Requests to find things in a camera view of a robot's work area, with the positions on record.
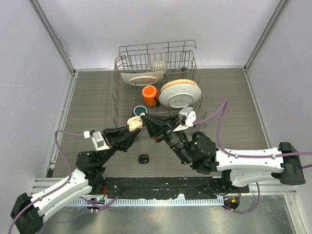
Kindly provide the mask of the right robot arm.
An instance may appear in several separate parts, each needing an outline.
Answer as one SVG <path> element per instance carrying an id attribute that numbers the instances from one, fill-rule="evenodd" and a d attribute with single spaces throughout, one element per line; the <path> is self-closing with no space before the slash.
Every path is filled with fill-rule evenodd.
<path id="1" fill-rule="evenodd" d="M 157 143 L 165 141 L 181 164 L 189 164 L 203 175 L 220 172 L 220 187 L 227 193 L 268 180 L 286 185 L 306 182 L 299 156 L 287 142 L 265 150 L 221 149 L 202 132 L 195 132 L 191 140 L 187 139 L 184 130 L 193 126 L 194 112 L 170 117 L 142 114 L 140 118 L 149 136 Z"/>

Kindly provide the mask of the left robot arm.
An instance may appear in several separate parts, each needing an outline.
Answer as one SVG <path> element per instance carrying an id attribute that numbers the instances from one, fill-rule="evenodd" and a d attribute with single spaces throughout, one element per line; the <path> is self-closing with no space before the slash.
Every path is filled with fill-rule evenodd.
<path id="1" fill-rule="evenodd" d="M 140 127 L 131 129 L 126 125 L 83 132 L 81 136 L 89 138 L 95 150 L 79 153 L 77 168 L 70 169 L 69 175 L 56 184 L 33 195 L 19 195 L 10 213 L 12 223 L 8 233 L 16 227 L 21 234 L 35 234 L 44 222 L 71 201 L 90 193 L 100 194 L 105 186 L 103 165 L 115 152 L 127 152 L 140 131 Z"/>

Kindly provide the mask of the cream square earbud case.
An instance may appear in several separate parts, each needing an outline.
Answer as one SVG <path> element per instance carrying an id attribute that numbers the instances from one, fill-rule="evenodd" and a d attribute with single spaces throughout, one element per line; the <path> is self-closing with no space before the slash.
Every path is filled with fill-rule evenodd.
<path id="1" fill-rule="evenodd" d="M 143 127 L 143 122 L 141 121 L 141 118 L 138 116 L 131 117 L 127 120 L 128 129 L 130 132 L 141 129 Z"/>

